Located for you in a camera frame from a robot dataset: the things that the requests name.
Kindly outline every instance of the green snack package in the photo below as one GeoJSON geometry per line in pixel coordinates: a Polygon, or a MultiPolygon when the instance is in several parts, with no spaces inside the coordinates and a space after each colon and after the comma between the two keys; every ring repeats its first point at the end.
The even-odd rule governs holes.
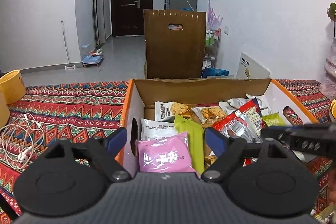
{"type": "Polygon", "coordinates": [[[279,116],[279,112],[263,116],[262,119],[269,127],[286,125],[283,119],[279,116]]]}
{"type": "Polygon", "coordinates": [[[193,168],[199,173],[204,172],[203,133],[200,124],[175,115],[174,126],[178,133],[188,131],[189,152],[193,168]]]}

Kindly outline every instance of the earphones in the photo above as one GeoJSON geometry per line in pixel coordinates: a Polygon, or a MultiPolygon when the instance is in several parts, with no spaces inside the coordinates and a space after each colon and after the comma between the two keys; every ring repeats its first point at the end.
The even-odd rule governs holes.
{"type": "Polygon", "coordinates": [[[30,113],[28,113],[28,115],[30,115],[32,119],[29,119],[27,114],[21,114],[17,118],[14,119],[14,121],[23,120],[19,124],[8,124],[0,128],[0,132],[4,130],[4,132],[1,133],[1,136],[0,136],[0,144],[4,150],[5,158],[7,160],[8,165],[14,170],[22,170],[23,168],[25,168],[26,165],[31,160],[31,158],[33,157],[34,151],[37,148],[39,148],[43,144],[43,141],[44,141],[44,132],[43,132],[43,128],[41,124],[35,120],[33,115],[31,115],[30,113]],[[32,128],[30,122],[35,123],[38,129],[32,128]],[[8,145],[11,142],[11,138],[14,135],[15,129],[17,128],[20,128],[25,132],[23,143],[29,137],[31,145],[28,148],[24,149],[23,151],[20,150],[20,147],[19,147],[19,154],[17,158],[14,159],[10,156],[13,154],[8,152],[7,150],[8,150],[8,145]],[[34,140],[32,139],[32,136],[29,134],[29,131],[40,131],[41,132],[40,138],[38,138],[38,140],[34,142],[34,140]]]}

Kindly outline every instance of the baseboard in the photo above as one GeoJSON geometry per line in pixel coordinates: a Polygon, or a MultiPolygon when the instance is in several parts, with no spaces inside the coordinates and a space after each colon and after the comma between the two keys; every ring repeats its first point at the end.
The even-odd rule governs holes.
{"type": "Polygon", "coordinates": [[[76,65],[77,68],[82,68],[82,62],[79,63],[70,63],[70,64],[59,64],[59,65],[51,65],[51,66],[44,66],[44,67],[36,67],[36,68],[29,68],[29,69],[21,69],[21,73],[30,73],[30,72],[38,72],[38,71],[48,71],[48,70],[57,70],[57,69],[65,69],[65,66],[71,67],[76,65]]]}

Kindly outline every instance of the cardboard box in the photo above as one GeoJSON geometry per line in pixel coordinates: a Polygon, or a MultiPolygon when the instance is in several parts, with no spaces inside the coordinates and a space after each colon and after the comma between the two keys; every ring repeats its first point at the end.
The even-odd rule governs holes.
{"type": "Polygon", "coordinates": [[[197,104],[212,104],[234,97],[246,98],[246,93],[259,96],[265,94],[273,112],[279,112],[290,125],[283,109],[291,107],[304,123],[317,119],[284,87],[271,79],[135,79],[130,80],[122,110],[120,126],[127,129],[127,143],[116,157],[124,168],[134,175],[138,170],[136,139],[141,134],[141,118],[154,120],[154,103],[179,102],[193,107],[197,104]]]}
{"type": "Polygon", "coordinates": [[[206,13],[144,10],[147,78],[200,78],[206,13]]]}

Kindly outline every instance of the yellow cup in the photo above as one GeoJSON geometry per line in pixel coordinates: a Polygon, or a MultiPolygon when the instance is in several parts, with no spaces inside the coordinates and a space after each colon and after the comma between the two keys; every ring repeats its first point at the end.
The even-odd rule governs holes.
{"type": "Polygon", "coordinates": [[[0,93],[0,128],[4,127],[9,120],[9,109],[5,104],[5,99],[3,95],[0,93]]]}
{"type": "Polygon", "coordinates": [[[7,105],[17,102],[26,94],[20,70],[13,70],[0,78],[0,92],[7,105]]]}

